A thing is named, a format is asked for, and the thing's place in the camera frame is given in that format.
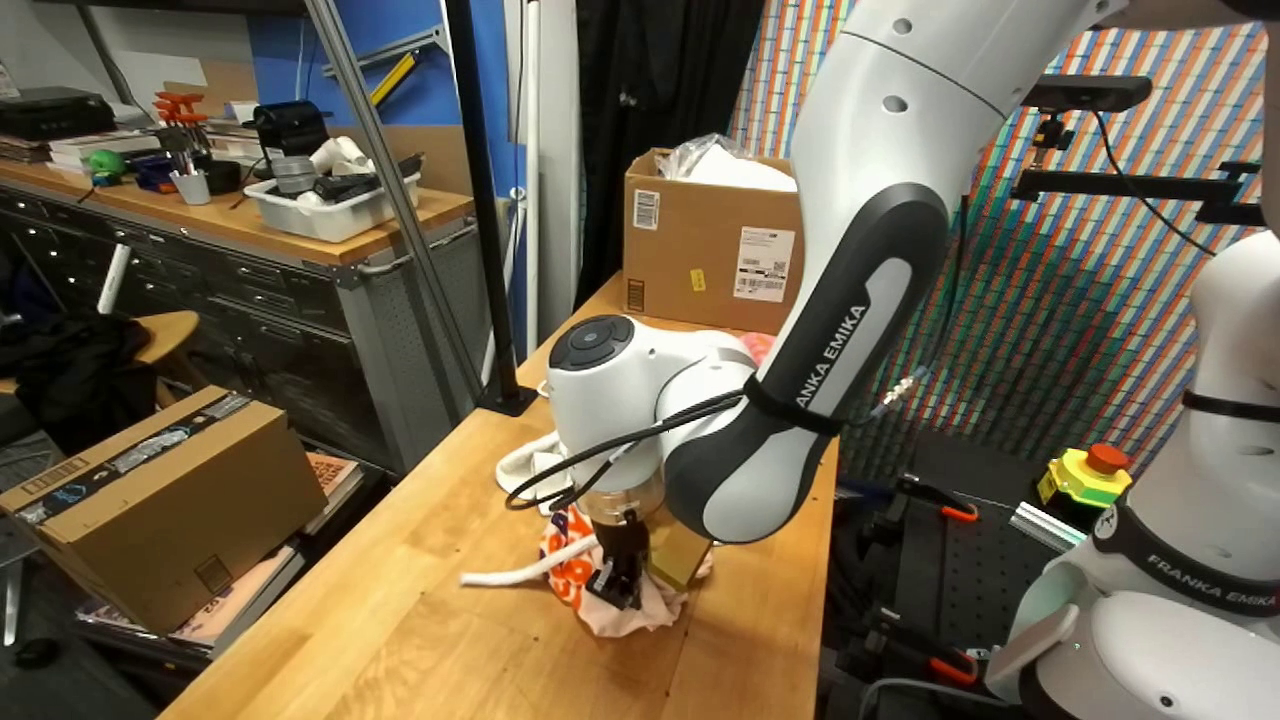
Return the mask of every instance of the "workbench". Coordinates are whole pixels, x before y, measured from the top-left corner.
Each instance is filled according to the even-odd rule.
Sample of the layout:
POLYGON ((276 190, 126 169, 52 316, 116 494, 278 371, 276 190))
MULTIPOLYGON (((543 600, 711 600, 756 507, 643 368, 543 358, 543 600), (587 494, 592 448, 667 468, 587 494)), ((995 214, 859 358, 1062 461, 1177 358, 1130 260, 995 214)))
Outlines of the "workbench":
POLYGON ((444 310, 471 365, 486 332, 471 199, 416 188, 416 211, 449 306, 424 293, 424 265, 394 255, 394 222, 323 244, 268 230, 242 194, 187 208, 133 185, 86 188, 83 175, 0 163, 0 244, 21 246, 58 306, 92 310, 110 244, 126 244, 119 310, 198 310, 187 358, 203 380, 278 405, 312 443, 394 474, 471 409, 471 368, 449 356, 444 310))
MULTIPOLYGON (((616 306, 620 278, 574 316, 616 306)), ((549 342, 519 382, 540 382, 543 358, 549 342)), ((543 401, 471 411, 164 716, 807 720, 834 451, 782 531, 717 548, 676 627, 597 639, 543 584, 459 588, 459 573, 535 555, 543 520, 503 507, 491 465, 549 427, 543 401)))

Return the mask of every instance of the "wall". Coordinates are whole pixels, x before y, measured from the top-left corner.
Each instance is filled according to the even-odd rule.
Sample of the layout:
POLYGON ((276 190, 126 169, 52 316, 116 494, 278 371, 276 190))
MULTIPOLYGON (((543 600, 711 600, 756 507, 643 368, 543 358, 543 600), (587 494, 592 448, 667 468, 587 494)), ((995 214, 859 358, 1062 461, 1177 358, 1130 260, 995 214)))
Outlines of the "wall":
MULTIPOLYGON (((787 152, 787 126, 818 50, 841 28, 841 0, 770 0, 735 111, 735 139, 787 152)), ((1156 95, 1111 117, 1129 171, 1212 175, 1221 159, 1259 159, 1259 61, 1252 28, 1090 32, 1056 72, 1153 76, 1156 95)), ((953 435, 1031 465, 1066 443, 1116 441, 1153 461, 1180 414, 1190 371, 1186 293, 1203 265, 1134 199, 1042 194, 1016 204, 1024 163, 1108 171, 1090 117, 1066 117, 1077 143, 1035 156, 1035 117, 1019 111, 991 143, 973 194, 959 270, 874 371, 900 405, 847 433, 853 474, 900 473, 924 441, 953 435)), ((1242 226, 1194 222, 1190 204, 1156 204, 1186 237, 1221 246, 1242 226)))
MULTIPOLYGON (((401 5, 360 5, 334 0, 345 14, 345 32, 354 54, 369 54, 403 36, 444 28, 444 0, 401 0, 401 5)), ((471 32, 478 50, 478 101, 484 101, 484 139, 491 190, 513 194, 522 188, 522 146, 513 133, 513 101, 508 101, 508 36, 503 36, 503 5, 471 0, 471 32)), ((351 126, 351 104, 332 76, 323 76, 323 46, 307 20, 250 20, 250 54, 263 101, 297 101, 307 95, 327 111, 332 126, 351 126)), ((459 139, 459 101, 452 81, 452 61, 433 46, 413 81, 379 106, 386 125, 390 146, 403 152, 433 146, 428 185, 471 190, 466 159, 459 139)))
MULTIPOLYGON (((221 95, 250 95, 250 46, 242 14, 158 10, 158 7, 92 7, 99 32, 139 104, 174 83, 211 83, 221 95)), ((68 83, 116 101, 75 7, 7 0, 0 54, 17 83, 68 83)))

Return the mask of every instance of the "bag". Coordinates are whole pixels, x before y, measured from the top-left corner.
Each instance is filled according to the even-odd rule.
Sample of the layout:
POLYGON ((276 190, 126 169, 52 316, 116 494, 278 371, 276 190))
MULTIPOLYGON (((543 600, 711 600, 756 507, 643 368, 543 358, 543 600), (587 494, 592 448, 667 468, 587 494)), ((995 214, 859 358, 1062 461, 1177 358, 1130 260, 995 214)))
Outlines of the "bag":
POLYGON ((58 451, 81 451, 157 411, 157 371, 133 356, 146 326, 126 316, 52 316, 0 326, 0 376, 58 451))

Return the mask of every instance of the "red object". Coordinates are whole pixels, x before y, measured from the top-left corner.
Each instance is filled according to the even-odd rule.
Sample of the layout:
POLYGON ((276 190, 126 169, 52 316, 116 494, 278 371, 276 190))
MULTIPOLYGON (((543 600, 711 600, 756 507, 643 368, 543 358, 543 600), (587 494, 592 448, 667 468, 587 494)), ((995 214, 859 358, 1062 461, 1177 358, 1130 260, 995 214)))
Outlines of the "red object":
POLYGON ((953 520, 953 524, 977 524, 982 511, 978 507, 962 507, 962 505, 944 505, 944 507, 934 507, 944 520, 953 520))
POLYGON ((1129 468, 1129 454, 1125 448, 1116 443, 1086 443, 1086 454, 1084 454, 1086 468, 1111 474, 1111 473, 1125 473, 1129 468))
POLYGON ((944 660, 944 657, 927 657, 927 673, 934 674, 934 680, 944 680, 944 683, 955 683, 955 688, 977 688, 977 666, 966 665, 966 666, 959 666, 959 665, 953 665, 953 660, 944 660))
POLYGON ((157 117, 168 125, 168 126, 196 126, 203 125, 208 117, 196 106, 203 95, 196 90, 157 90, 157 117))

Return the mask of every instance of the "white paper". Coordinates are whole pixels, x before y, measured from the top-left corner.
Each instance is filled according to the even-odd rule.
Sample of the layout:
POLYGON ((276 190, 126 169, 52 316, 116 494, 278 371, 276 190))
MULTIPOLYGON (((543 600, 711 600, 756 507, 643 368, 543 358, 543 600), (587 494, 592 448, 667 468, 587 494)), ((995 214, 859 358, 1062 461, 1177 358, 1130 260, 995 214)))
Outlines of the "white paper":
POLYGON ((735 241, 730 296, 756 303, 779 303, 787 296, 796 230, 745 226, 735 241))
POLYGON ((635 188, 631 190, 631 226, 654 230, 662 222, 662 190, 635 188))
POLYGON ((671 146, 671 156, 662 159, 662 175, 682 185, 796 190, 796 178, 787 171, 735 156, 721 143, 721 137, 700 137, 671 146))

